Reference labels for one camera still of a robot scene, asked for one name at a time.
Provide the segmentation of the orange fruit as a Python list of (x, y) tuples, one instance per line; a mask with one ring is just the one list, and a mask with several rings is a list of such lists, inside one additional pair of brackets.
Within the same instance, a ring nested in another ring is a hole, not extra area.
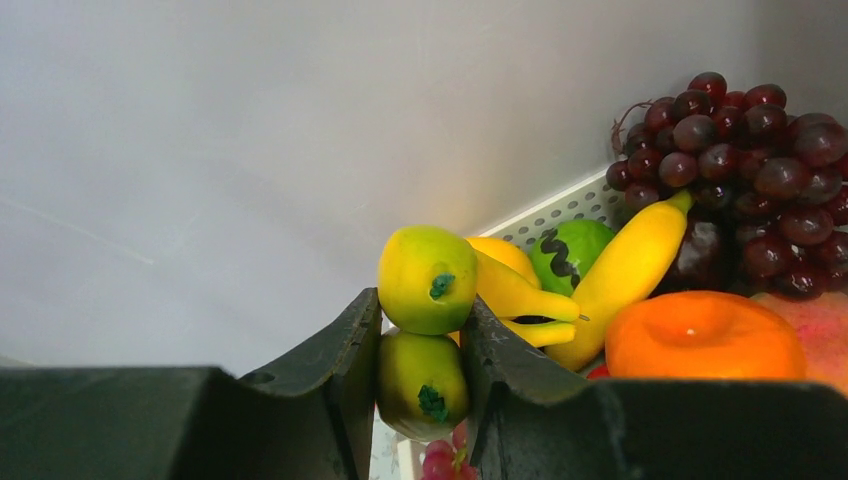
[(794, 328), (735, 294), (664, 294), (619, 312), (605, 360), (617, 378), (803, 380), (807, 362)]

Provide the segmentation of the single yellow banana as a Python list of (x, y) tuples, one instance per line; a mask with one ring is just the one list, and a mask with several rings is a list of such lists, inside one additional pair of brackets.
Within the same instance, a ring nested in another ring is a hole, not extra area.
[(624, 225), (572, 295), (589, 320), (575, 325), (571, 342), (545, 347), (547, 356), (578, 371), (600, 353), (619, 311), (646, 299), (673, 263), (693, 204), (692, 195), (681, 190), (643, 208)]

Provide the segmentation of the yellow banana bunch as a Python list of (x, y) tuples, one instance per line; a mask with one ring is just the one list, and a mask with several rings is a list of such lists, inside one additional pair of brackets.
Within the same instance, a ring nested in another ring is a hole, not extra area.
[(454, 335), (476, 301), (533, 347), (571, 342), (575, 301), (535, 288), (516, 271), (441, 227), (395, 231), (377, 267), (378, 301), (393, 329), (380, 338), (376, 403), (381, 420), (420, 442), (450, 434), (470, 394)]

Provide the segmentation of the dark red grapes bunch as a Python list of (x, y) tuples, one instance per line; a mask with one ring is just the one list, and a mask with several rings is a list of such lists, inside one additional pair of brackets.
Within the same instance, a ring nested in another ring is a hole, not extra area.
[(787, 101), (774, 83), (731, 90), (699, 73), (641, 102), (637, 123), (613, 122), (606, 181), (636, 211), (688, 191), (688, 224), (726, 230), (724, 291), (811, 300), (847, 287), (847, 129), (826, 113), (789, 114)]

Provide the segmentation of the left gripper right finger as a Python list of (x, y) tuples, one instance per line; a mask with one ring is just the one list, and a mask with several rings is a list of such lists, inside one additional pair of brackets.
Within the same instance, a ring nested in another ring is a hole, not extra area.
[(847, 401), (816, 383), (590, 381), (476, 300), (461, 333), (485, 479), (843, 479)]

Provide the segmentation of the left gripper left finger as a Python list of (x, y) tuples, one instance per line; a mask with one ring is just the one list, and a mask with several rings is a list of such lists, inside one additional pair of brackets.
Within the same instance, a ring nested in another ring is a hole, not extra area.
[(1, 373), (5, 479), (365, 479), (381, 313), (335, 321), (241, 378), (217, 367)]

